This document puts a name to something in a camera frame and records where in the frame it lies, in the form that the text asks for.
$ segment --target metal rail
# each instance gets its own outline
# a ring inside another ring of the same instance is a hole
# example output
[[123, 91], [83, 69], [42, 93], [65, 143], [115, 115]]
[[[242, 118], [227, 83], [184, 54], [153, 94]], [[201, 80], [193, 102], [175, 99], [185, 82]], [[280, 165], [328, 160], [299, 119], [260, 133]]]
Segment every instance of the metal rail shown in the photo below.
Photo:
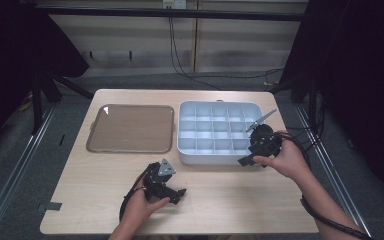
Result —
[[300, 13], [232, 12], [187, 9], [101, 8], [46, 5], [36, 6], [35, 9], [51, 15], [207, 18], [290, 22], [301, 22], [304, 19], [317, 17]]
[[43, 135], [45, 134], [46, 129], [52, 120], [56, 106], [57, 103], [51, 104], [48, 110], [44, 113], [44, 122], [42, 127], [37, 131], [35, 135], [30, 137], [24, 152], [21, 154], [21, 157], [14, 167], [14, 170], [12, 171], [10, 177], [5, 183], [5, 186], [0, 192], [0, 222], [12, 200], [12, 197], [15, 194], [15, 191], [17, 190], [18, 185], [20, 184], [25, 172], [27, 171], [27, 167], [29, 166], [31, 159], [36, 152], [37, 147], [42, 141]]
[[301, 105], [295, 105], [295, 108], [297, 110], [301, 123], [307, 129], [306, 132], [308, 134], [308, 137], [310, 138], [310, 141], [314, 144], [314, 150], [316, 151], [316, 154], [319, 157], [320, 163], [322, 164], [327, 174], [327, 177], [332, 183], [332, 187], [335, 190], [335, 193], [338, 196], [338, 199], [342, 207], [344, 208], [345, 212], [348, 213], [351, 219], [358, 226], [363, 228], [369, 236], [371, 236], [369, 229], [367, 228], [366, 223], [364, 222], [364, 219], [361, 216], [360, 211], [357, 209], [357, 206], [355, 205], [354, 201], [351, 199], [351, 196], [349, 195], [344, 183], [342, 182], [341, 177], [336, 171], [335, 165], [330, 159], [330, 156], [327, 153], [325, 147], [323, 146], [323, 143], [321, 141], [316, 140], [318, 138], [316, 135], [314, 135], [313, 131], [310, 128], [309, 118], [307, 116], [307, 113], [305, 112], [304, 108]]

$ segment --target wire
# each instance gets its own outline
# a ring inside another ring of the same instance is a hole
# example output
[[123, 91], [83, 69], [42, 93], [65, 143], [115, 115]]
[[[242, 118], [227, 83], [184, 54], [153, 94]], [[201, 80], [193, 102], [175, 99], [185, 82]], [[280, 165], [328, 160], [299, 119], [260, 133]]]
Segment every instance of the wire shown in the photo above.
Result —
[[274, 74], [274, 73], [277, 73], [279, 71], [283, 71], [284, 68], [276, 68], [276, 69], [270, 69], [268, 71], [266, 71], [264, 74], [259, 74], [259, 75], [253, 75], [253, 76], [228, 76], [228, 75], [201, 75], [201, 76], [190, 76], [188, 75], [184, 69], [182, 68], [182, 65], [180, 63], [180, 58], [179, 58], [179, 55], [178, 55], [178, 51], [177, 51], [177, 45], [176, 45], [176, 40], [175, 40], [175, 37], [174, 37], [174, 25], [173, 25], [173, 19], [172, 18], [169, 18], [169, 26], [170, 26], [170, 54], [171, 54], [171, 63], [173, 65], [173, 68], [174, 70], [177, 72], [177, 74], [179, 74], [180, 76], [182, 77], [186, 77], [188, 78], [189, 80], [192, 80], [194, 82], [198, 82], [198, 83], [201, 83], [201, 84], [205, 84], [209, 87], [212, 87], [214, 89], [217, 89], [217, 90], [221, 90], [220, 88], [212, 85], [212, 84], [209, 84], [209, 83], [206, 83], [206, 82], [203, 82], [203, 81], [199, 81], [197, 80], [198, 78], [233, 78], [233, 79], [252, 79], [252, 78], [264, 78], [265, 79], [265, 85], [266, 85], [266, 88], [264, 89], [264, 91], [267, 91], [268, 90], [268, 86], [269, 86], [269, 80], [267, 78], [267, 76], [271, 75], [271, 74]]
[[[298, 141], [296, 136], [292, 136], [289, 133], [273, 133], [273, 134], [270, 134], [270, 135], [272, 135], [272, 136], [279, 136], [279, 137], [281, 137], [283, 139], [287, 139], [287, 140], [292, 141], [299, 148], [299, 150], [301, 151], [301, 153], [302, 153], [302, 155], [304, 157], [305, 162], [307, 163], [308, 167], [311, 170], [310, 159], [309, 159], [309, 157], [307, 155], [307, 151], [303, 148], [302, 144]], [[308, 204], [307, 200], [305, 199], [304, 195], [302, 196], [301, 204], [303, 205], [304, 209], [308, 212], [308, 214], [310, 214], [313, 218], [319, 220], [323, 224], [326, 224], [329, 227], [332, 227], [332, 228], [334, 228], [336, 230], [339, 230], [339, 231], [344, 232], [346, 234], [349, 234], [351, 236], [357, 237], [359, 239], [373, 240], [373, 238], [371, 238], [370, 236], [368, 236], [365, 233], [362, 233], [362, 232], [360, 232], [358, 230], [355, 230], [353, 228], [344, 226], [344, 225], [342, 225], [340, 223], [337, 223], [335, 221], [332, 221], [332, 220], [330, 220], [330, 219], [320, 215], [313, 208], [311, 208], [311, 206]]]
[[129, 202], [130, 198], [133, 196], [133, 194], [136, 192], [136, 186], [138, 185], [139, 181], [145, 176], [145, 174], [151, 169], [156, 163], [149, 164], [146, 169], [139, 175], [138, 178], [136, 178], [135, 183], [133, 184], [132, 188], [130, 188], [129, 192], [126, 196], [124, 196], [123, 203], [120, 207], [120, 213], [118, 215], [119, 221], [123, 218], [124, 210], [126, 209], [127, 203]]
[[[288, 127], [288, 126], [286, 126], [286, 129], [314, 131], [314, 135], [316, 136], [314, 138], [314, 141], [312, 142], [312, 144], [310, 144], [308, 147], [305, 148], [306, 151], [309, 151], [314, 145], [318, 144], [322, 138], [322, 134], [324, 132], [325, 115], [326, 115], [326, 101], [325, 101], [324, 97], [322, 97], [321, 105], [320, 105], [320, 108], [319, 108], [319, 111], [317, 114], [317, 123], [315, 124], [315, 126], [310, 126], [310, 127]], [[311, 140], [308, 139], [305, 142], [302, 142], [302, 144], [305, 144], [309, 141], [311, 141]]]

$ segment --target white wall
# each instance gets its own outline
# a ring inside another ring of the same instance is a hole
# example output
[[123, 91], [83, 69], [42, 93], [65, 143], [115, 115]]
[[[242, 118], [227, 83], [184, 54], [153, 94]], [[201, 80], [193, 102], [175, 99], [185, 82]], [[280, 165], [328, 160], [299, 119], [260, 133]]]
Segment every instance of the white wall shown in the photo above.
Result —
[[[162, 0], [97, 1], [97, 0], [41, 0], [40, 5], [100, 6], [119, 8], [162, 8]], [[302, 13], [305, 0], [188, 0], [188, 9], [219, 11], [250, 11]], [[169, 21], [167, 18], [105, 17], [105, 16], [51, 16], [67, 34], [80, 52], [132, 51], [169, 52], [171, 48]], [[276, 66], [282, 67], [287, 59], [295, 34], [297, 22], [173, 19], [178, 51], [189, 54], [190, 69], [212, 71], [211, 56], [221, 52], [246, 52], [255, 55], [268, 54], [279, 58]]]

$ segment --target plastic tray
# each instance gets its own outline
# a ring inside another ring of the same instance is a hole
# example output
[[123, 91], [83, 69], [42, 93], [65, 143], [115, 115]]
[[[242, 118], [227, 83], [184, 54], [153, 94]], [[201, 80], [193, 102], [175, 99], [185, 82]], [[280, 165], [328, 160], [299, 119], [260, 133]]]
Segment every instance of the plastic tray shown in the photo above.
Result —
[[159, 105], [102, 106], [86, 143], [90, 152], [165, 153], [173, 142], [174, 109]]
[[262, 117], [255, 103], [186, 101], [180, 104], [177, 148], [184, 164], [239, 165], [249, 155], [246, 129]]

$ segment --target hand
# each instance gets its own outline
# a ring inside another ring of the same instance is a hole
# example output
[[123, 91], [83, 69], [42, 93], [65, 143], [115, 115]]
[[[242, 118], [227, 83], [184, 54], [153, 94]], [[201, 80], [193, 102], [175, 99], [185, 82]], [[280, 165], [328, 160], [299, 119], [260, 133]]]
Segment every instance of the hand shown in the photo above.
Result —
[[[288, 134], [286, 131], [279, 131], [278, 133]], [[299, 148], [295, 143], [287, 139], [282, 139], [282, 148], [277, 157], [255, 156], [252, 160], [270, 166], [283, 176], [291, 178], [294, 181], [296, 181], [299, 176], [310, 172]]]
[[126, 205], [120, 224], [110, 237], [111, 240], [130, 239], [152, 213], [170, 201], [170, 198], [166, 197], [153, 203], [148, 202], [145, 197], [146, 190], [143, 188], [143, 178], [139, 180], [135, 189], [135, 193]]

